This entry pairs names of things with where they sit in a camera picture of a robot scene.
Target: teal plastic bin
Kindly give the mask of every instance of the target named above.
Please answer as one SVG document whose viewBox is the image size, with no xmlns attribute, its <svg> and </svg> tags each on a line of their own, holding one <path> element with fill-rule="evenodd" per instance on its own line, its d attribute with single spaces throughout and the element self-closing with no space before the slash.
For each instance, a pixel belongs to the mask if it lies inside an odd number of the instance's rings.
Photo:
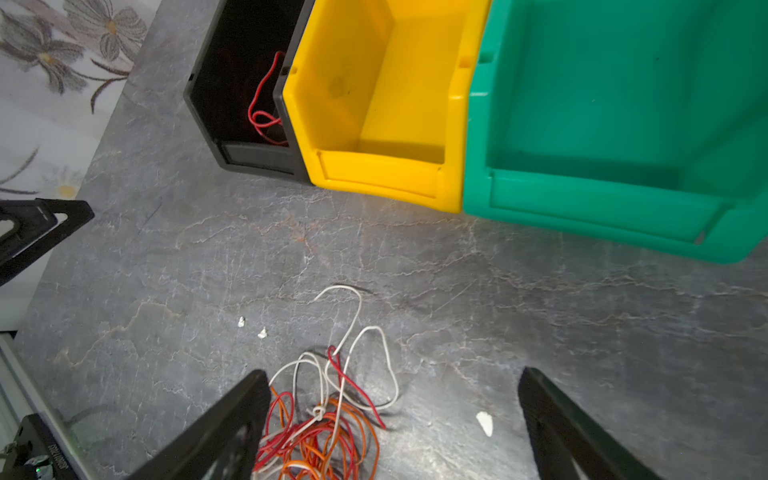
<svg viewBox="0 0 768 480">
<path fill-rule="evenodd" d="M 768 235 L 768 1 L 495 0 L 464 209 L 743 259 Z"/>
</svg>

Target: white debris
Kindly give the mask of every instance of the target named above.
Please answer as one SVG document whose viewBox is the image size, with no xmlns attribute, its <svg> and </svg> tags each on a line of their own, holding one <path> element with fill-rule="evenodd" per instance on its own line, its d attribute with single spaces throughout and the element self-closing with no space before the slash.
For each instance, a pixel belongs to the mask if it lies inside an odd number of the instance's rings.
<svg viewBox="0 0 768 480">
<path fill-rule="evenodd" d="M 475 418 L 480 422 L 482 431 L 485 432 L 487 436 L 493 435 L 493 417 L 491 417 L 490 413 L 478 412 L 478 414 L 475 415 Z"/>
</svg>

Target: red wire in black bin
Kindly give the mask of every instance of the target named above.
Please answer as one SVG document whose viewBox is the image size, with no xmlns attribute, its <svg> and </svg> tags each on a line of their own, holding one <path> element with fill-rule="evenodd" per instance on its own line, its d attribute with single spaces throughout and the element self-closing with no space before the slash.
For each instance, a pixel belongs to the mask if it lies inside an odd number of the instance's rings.
<svg viewBox="0 0 768 480">
<path fill-rule="evenodd" d="M 288 141 L 275 141 L 271 138 L 267 137 L 264 132 L 261 131 L 262 128 L 269 128 L 273 125 L 282 125 L 283 121 L 279 118 L 275 118 L 270 114 L 269 112 L 265 112 L 264 110 L 257 110 L 253 111 L 253 107 L 256 106 L 256 101 L 259 99 L 259 94 L 261 93 L 261 89 L 264 86 L 264 83 L 266 83 L 267 79 L 272 76 L 272 73 L 275 72 L 275 68 L 277 67 L 277 59 L 280 58 L 281 55 L 285 55 L 285 52 L 278 51 L 275 53 L 275 58 L 272 60 L 272 66 L 270 67 L 270 70 L 264 75 L 264 78 L 261 79 L 259 82 L 259 86 L 256 88 L 256 94 L 253 96 L 253 100 L 250 102 L 250 106 L 248 107 L 248 121 L 251 125 L 253 125 L 253 128 L 256 128 L 256 132 L 258 132 L 261 137 L 269 142 L 272 145 L 288 145 Z M 267 122 L 260 123 L 257 118 L 258 117 L 265 117 L 267 118 Z"/>
</svg>

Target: plastic bin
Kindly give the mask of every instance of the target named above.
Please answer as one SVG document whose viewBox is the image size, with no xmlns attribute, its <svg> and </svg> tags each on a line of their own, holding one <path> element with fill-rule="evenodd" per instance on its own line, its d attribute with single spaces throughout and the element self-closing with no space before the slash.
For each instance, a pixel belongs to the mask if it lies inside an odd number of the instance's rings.
<svg viewBox="0 0 768 480">
<path fill-rule="evenodd" d="M 495 0 L 464 208 L 721 263 L 768 234 L 768 2 Z"/>
<path fill-rule="evenodd" d="M 316 0 L 283 95 L 318 187 L 461 210 L 489 0 Z"/>
<path fill-rule="evenodd" d="M 310 183 L 295 141 L 288 138 L 288 145 L 282 146 L 267 143 L 248 121 L 247 111 L 275 54 L 286 52 L 283 61 L 293 57 L 312 3 L 222 0 L 219 4 L 184 100 L 222 168 Z M 282 127 L 274 125 L 264 131 L 270 138 L 284 141 L 290 119 L 280 115 L 275 103 L 282 98 L 282 89 L 273 92 L 278 74 L 276 71 L 264 84 L 254 110 L 282 118 Z"/>
</svg>

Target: gray marble surface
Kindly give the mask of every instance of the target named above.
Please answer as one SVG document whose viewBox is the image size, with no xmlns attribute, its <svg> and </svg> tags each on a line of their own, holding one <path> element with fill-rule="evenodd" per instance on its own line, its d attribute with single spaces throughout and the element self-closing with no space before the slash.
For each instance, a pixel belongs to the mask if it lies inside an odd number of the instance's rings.
<svg viewBox="0 0 768 480">
<path fill-rule="evenodd" d="M 249 370 L 338 341 L 353 297 L 310 303 L 338 282 L 370 292 L 362 323 L 387 332 L 402 386 L 379 478 L 536 478 L 526 365 L 667 478 L 765 478 L 765 243 L 716 266 L 227 173 L 181 98 L 214 8 L 162 3 L 81 190 L 96 218 L 54 253 L 16 339 L 104 478 Z M 354 372 L 384 400 L 381 355 L 371 339 Z"/>
</svg>

